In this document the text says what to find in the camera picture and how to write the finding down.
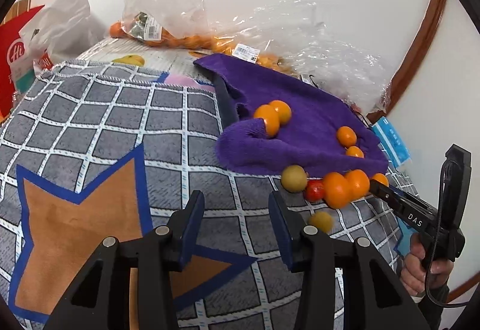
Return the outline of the person's right hand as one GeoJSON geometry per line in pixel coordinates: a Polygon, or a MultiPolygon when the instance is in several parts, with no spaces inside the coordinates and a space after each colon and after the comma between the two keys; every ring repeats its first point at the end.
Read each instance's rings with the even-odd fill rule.
{"type": "MultiPolygon", "coordinates": [[[[400,272],[400,282],[412,297],[419,297],[425,292],[426,270],[422,265],[425,256],[419,234],[414,233],[410,238],[410,251],[404,258],[400,272]]],[[[436,290],[447,284],[453,267],[454,262],[448,259],[434,261],[430,267],[430,288],[436,290]]]]}

